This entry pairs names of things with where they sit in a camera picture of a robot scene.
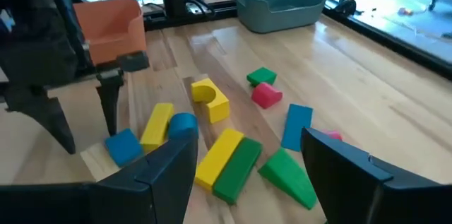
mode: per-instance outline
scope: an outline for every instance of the wooden table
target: wooden table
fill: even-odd
[[[152,65],[127,76],[123,127],[141,136],[154,104],[172,102],[176,112],[198,117],[198,161],[227,127],[263,144],[237,205],[194,186],[184,223],[324,223],[319,204],[308,211],[257,173],[280,147],[290,103],[314,108],[314,128],[338,130],[345,142],[383,160],[452,182],[452,84],[330,19],[257,35],[233,18],[146,37]],[[278,74],[275,87],[284,94],[267,110],[251,101],[246,81],[261,66]],[[230,100],[230,118],[215,124],[191,101],[191,82],[206,76]],[[301,153],[289,152],[303,166]],[[96,180],[118,170],[101,143],[81,155]]]

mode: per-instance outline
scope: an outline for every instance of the pink block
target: pink block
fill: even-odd
[[[325,134],[329,135],[331,138],[338,139],[342,141],[342,136],[338,131],[327,131]]]
[[[271,107],[282,98],[283,93],[268,83],[260,83],[251,95],[251,99],[264,109]]]

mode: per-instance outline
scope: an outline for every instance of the green cube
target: green cube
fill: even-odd
[[[284,149],[273,154],[259,174],[309,210],[316,205],[317,195],[311,181]]]
[[[268,83],[269,85],[273,85],[276,80],[276,73],[267,68],[260,68],[253,73],[248,74],[246,76],[248,82],[250,82],[251,86],[256,87],[260,83]]]
[[[261,152],[261,143],[243,138],[215,181],[213,194],[230,205],[235,204]]]

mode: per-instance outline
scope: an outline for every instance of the floor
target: floor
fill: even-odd
[[[157,102],[196,114],[201,159],[226,127],[263,143],[263,154],[229,207],[194,186],[185,223],[320,224],[319,204],[308,211],[257,173],[280,147],[290,103],[314,108],[313,127],[336,129],[345,142],[440,183],[451,183],[452,83],[336,22],[267,35],[236,18],[146,33],[151,67],[126,75],[118,123],[140,136]],[[266,66],[278,74],[281,102],[262,110],[246,75]],[[190,84],[210,77],[230,100],[230,118],[209,124],[191,101]],[[94,181],[116,172],[102,141],[107,128],[95,81],[51,92],[58,96],[78,152],[68,155],[33,120],[0,112],[1,183]],[[290,154],[302,166],[300,153]]]
[[[361,21],[424,49],[447,64],[452,64],[448,51],[452,40],[441,37],[452,32],[452,6],[438,3],[433,11],[431,0],[355,0]],[[413,16],[401,16],[399,8],[411,9]]]

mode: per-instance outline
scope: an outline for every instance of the yellow block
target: yellow block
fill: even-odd
[[[148,124],[141,136],[140,144],[146,153],[149,153],[163,144],[168,123],[174,114],[172,103],[158,103],[154,106]]]
[[[195,182],[208,191],[234,153],[244,135],[234,129],[225,129],[196,168]]]
[[[209,78],[192,83],[191,94],[195,102],[207,102],[210,123],[229,117],[229,100]]]

